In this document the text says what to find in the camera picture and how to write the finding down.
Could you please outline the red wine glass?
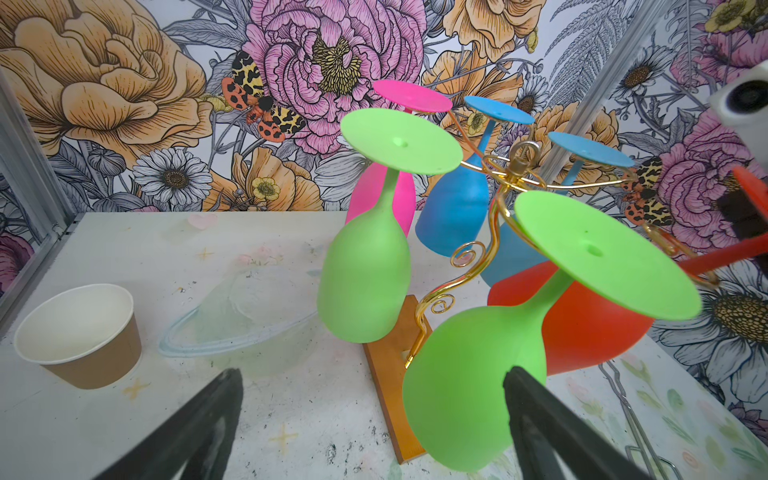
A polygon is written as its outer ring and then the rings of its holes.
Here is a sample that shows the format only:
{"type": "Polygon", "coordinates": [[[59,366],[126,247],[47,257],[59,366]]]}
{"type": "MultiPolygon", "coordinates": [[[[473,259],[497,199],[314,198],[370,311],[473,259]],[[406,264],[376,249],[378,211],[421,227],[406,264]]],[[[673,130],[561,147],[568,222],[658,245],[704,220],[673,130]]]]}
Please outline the red wine glass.
{"type": "MultiPolygon", "coordinates": [[[[766,252],[767,235],[763,233],[712,253],[690,253],[680,266],[698,278],[766,252]]],[[[499,281],[491,287],[488,304],[515,306],[524,303],[555,270],[556,266],[547,261],[499,281]]],[[[652,324],[652,318],[626,310],[574,283],[544,319],[547,373],[564,373],[613,359],[634,346],[652,324]]]]}

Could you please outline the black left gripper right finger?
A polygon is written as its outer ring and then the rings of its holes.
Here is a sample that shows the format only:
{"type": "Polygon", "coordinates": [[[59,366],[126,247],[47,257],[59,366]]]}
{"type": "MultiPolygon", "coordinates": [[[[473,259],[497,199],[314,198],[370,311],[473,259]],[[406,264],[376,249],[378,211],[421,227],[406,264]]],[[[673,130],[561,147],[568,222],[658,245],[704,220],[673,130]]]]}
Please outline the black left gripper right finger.
{"type": "Polygon", "coordinates": [[[578,479],[646,479],[637,466],[573,414],[524,368],[503,382],[509,429],[525,479],[563,479],[563,460],[578,479]]]}

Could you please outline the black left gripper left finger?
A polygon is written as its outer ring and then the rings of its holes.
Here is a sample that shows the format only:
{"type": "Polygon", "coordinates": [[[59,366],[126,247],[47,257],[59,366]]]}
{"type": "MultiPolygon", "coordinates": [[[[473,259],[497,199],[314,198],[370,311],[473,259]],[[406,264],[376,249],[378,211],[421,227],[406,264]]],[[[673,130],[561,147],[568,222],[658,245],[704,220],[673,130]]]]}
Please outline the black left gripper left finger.
{"type": "Polygon", "coordinates": [[[99,479],[221,479],[242,408],[241,371],[222,371],[99,479]]]}

